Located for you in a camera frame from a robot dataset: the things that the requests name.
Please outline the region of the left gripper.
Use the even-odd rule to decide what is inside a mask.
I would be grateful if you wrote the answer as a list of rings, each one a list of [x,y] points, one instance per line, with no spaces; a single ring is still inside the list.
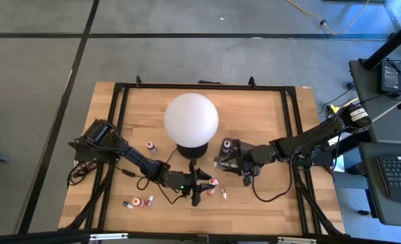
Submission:
[[[197,207],[201,201],[201,193],[214,188],[213,184],[197,183],[198,180],[210,180],[212,176],[200,168],[196,169],[196,165],[197,161],[192,159],[189,162],[189,173],[182,171],[164,172],[162,176],[164,186],[180,193],[180,196],[170,201],[171,205],[175,204],[179,199],[191,195],[191,205]]]

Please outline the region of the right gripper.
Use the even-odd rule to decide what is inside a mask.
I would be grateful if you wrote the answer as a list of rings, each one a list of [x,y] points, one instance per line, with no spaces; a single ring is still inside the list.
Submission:
[[[214,158],[216,162],[232,161],[235,159],[233,154],[219,154]],[[272,163],[277,159],[277,152],[272,145],[258,145],[252,147],[250,151],[250,169],[244,173],[240,168],[224,167],[223,171],[235,173],[238,176],[243,177],[243,185],[250,186],[252,184],[253,177],[260,174],[262,166],[264,164]]]

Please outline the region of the orange food coloring bottle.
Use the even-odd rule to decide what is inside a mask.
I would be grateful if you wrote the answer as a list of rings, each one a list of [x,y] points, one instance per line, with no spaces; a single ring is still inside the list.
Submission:
[[[208,195],[213,195],[216,190],[216,185],[218,185],[218,180],[215,178],[211,178],[211,179],[209,179],[208,183],[209,183],[209,185],[213,185],[213,187],[211,189],[209,189],[206,193]]]

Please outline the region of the dark vial rack tray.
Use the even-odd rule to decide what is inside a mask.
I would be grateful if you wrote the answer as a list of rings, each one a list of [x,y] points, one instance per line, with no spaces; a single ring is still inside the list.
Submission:
[[[230,154],[235,156],[234,160],[226,162],[237,164],[237,168],[240,168],[244,173],[246,173],[250,169],[250,151],[253,145],[242,142],[239,139],[224,138],[223,141],[224,140],[230,140],[232,142]]]

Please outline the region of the white globe table lamp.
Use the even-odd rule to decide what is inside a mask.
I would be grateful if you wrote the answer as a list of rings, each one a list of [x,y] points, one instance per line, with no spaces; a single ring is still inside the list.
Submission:
[[[218,130],[215,105],[205,96],[186,93],[173,99],[164,113],[164,128],[176,149],[186,159],[206,154],[208,143]]]

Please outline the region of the gray desk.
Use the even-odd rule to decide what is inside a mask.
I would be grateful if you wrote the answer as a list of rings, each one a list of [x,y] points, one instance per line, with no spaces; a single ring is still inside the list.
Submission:
[[[377,93],[378,72],[366,70],[358,60],[349,61],[350,73],[356,85],[362,106],[373,120],[369,134],[379,143],[401,144],[401,109],[396,104],[401,100],[392,100]]]
[[[370,209],[375,212],[374,216],[382,224],[401,226],[401,203],[388,198],[377,165],[378,157],[401,156],[401,144],[362,142],[359,144],[359,149],[367,175]]]

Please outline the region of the black keyboard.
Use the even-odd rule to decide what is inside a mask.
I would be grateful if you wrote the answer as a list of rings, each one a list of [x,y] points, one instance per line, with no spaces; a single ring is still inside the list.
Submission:
[[[388,198],[401,203],[401,156],[378,157],[377,165]]]

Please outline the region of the black power adapter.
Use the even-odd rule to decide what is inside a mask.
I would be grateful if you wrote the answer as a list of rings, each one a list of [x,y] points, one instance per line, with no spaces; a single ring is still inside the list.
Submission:
[[[391,98],[401,95],[401,75],[396,65],[390,61],[382,61],[378,65],[377,93]]]

